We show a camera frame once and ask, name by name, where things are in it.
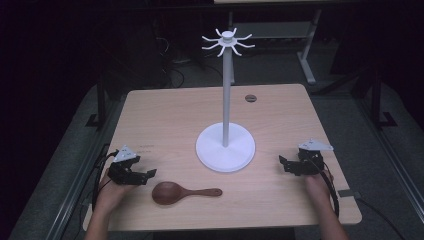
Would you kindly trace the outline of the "brown wooden spoon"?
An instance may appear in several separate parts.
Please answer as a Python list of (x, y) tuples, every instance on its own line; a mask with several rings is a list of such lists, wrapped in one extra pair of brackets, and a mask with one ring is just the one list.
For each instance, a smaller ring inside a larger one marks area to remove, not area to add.
[(181, 185), (165, 181), (158, 183), (152, 190), (152, 199), (159, 205), (172, 205), (188, 196), (219, 197), (223, 191), (219, 188), (190, 190)]

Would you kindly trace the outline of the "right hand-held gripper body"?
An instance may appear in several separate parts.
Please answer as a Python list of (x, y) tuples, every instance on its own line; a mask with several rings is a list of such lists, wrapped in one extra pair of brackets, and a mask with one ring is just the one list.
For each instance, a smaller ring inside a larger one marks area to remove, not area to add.
[(324, 169), (322, 151), (333, 151), (332, 145), (324, 144), (315, 139), (309, 139), (298, 145), (301, 175), (315, 175)]

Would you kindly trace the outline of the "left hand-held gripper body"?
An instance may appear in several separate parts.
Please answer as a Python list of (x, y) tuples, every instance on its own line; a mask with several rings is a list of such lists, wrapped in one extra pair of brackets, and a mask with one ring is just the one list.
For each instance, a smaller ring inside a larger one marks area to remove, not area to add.
[(124, 145), (116, 153), (107, 175), (118, 185), (132, 185), (131, 179), (138, 177), (135, 175), (135, 172), (131, 170), (131, 167), (139, 161), (140, 157), (127, 145)]

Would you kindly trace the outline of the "person's right hand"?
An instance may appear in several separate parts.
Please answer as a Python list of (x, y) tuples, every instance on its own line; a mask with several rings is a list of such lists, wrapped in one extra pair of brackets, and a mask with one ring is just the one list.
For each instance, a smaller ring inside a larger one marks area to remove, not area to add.
[(330, 208), (330, 191), (320, 174), (307, 175), (304, 178), (307, 194), (315, 208)]

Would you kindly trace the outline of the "white hook rack stand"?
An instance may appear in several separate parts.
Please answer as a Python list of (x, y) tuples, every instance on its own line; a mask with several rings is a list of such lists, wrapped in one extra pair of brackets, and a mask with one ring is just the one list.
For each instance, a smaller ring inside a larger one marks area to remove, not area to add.
[(245, 127), (230, 121), (231, 84), (234, 82), (233, 55), (241, 56), (237, 46), (254, 48), (254, 45), (243, 44), (251, 34), (237, 37), (236, 33), (236, 28), (223, 32), (216, 29), (216, 39), (202, 37), (212, 43), (211, 46), (204, 47), (204, 50), (221, 48), (218, 57), (222, 58), (223, 63), (223, 118), (220, 123), (206, 127), (199, 134), (195, 150), (204, 166), (219, 173), (240, 171), (253, 160), (256, 151), (252, 134)]

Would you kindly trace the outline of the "grey tape strip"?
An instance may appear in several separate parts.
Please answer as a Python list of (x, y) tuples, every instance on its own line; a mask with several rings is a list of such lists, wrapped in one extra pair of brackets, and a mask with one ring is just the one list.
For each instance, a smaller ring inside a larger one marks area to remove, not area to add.
[(338, 194), (341, 198), (344, 198), (344, 197), (354, 197), (355, 199), (361, 198), (361, 194), (359, 192), (353, 191), (351, 189), (338, 190)]

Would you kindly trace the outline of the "person's left hand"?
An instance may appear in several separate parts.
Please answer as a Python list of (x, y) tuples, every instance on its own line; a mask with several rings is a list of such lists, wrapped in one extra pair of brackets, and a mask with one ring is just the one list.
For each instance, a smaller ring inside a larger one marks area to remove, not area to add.
[(120, 204), (122, 199), (133, 189), (134, 185), (119, 185), (116, 184), (109, 176), (109, 170), (106, 170), (105, 175), (100, 181), (100, 188), (94, 208), (95, 214), (107, 215)]

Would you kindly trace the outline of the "black metal stand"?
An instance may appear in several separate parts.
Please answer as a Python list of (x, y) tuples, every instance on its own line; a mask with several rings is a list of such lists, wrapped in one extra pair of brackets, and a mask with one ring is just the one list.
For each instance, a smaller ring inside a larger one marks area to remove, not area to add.
[(397, 125), (389, 112), (381, 110), (382, 78), (378, 67), (367, 66), (359, 69), (351, 94), (357, 99), (370, 98), (370, 120), (377, 129)]
[(86, 122), (86, 127), (96, 127), (97, 129), (101, 129), (107, 120), (107, 99), (109, 98), (104, 76), (100, 76), (98, 78), (96, 93), (97, 112), (90, 115)]

